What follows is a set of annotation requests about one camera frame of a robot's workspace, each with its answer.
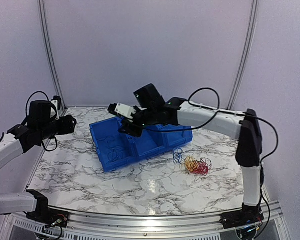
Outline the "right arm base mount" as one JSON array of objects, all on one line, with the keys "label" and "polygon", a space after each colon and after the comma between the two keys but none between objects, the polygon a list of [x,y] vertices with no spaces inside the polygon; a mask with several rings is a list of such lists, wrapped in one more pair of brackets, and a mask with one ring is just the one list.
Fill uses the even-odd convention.
[{"label": "right arm base mount", "polygon": [[251,225],[254,223],[261,223],[263,220],[264,215],[262,211],[254,215],[252,212],[235,210],[222,213],[220,215],[219,223],[223,225],[224,229],[230,229]]}]

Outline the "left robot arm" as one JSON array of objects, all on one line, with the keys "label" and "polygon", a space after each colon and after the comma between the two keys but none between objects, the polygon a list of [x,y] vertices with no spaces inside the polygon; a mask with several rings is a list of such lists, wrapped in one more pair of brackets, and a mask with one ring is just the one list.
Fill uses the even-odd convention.
[{"label": "left robot arm", "polygon": [[[35,146],[47,151],[45,140],[74,133],[77,121],[72,115],[59,115],[61,102],[57,95],[53,99],[27,100],[23,122],[0,137],[0,170]],[[54,216],[48,205],[48,198],[36,190],[0,193],[0,215],[25,212],[30,219],[48,223]]]}]

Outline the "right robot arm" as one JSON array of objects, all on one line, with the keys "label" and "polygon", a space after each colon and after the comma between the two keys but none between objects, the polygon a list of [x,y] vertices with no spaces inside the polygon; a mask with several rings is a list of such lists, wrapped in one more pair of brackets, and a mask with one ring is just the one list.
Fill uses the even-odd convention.
[{"label": "right robot arm", "polygon": [[243,175],[243,203],[237,219],[248,224],[261,211],[264,184],[263,162],[273,155],[263,155],[263,136],[260,122],[274,126],[257,116],[252,109],[244,112],[221,109],[194,103],[191,98],[173,97],[165,101],[150,83],[134,92],[139,105],[114,103],[108,111],[122,119],[119,132],[140,137],[154,125],[182,126],[183,131],[206,129],[238,141],[235,159]]}]

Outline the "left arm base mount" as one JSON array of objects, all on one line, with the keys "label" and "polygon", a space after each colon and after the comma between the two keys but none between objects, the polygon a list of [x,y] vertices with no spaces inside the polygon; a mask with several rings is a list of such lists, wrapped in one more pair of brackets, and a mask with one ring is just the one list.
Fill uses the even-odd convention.
[{"label": "left arm base mount", "polygon": [[56,223],[58,227],[66,228],[68,225],[70,213],[68,211],[58,210],[48,208],[47,212],[26,212],[26,218],[33,220],[48,226],[52,226],[53,223],[56,223],[58,220],[61,220],[61,223]]}]

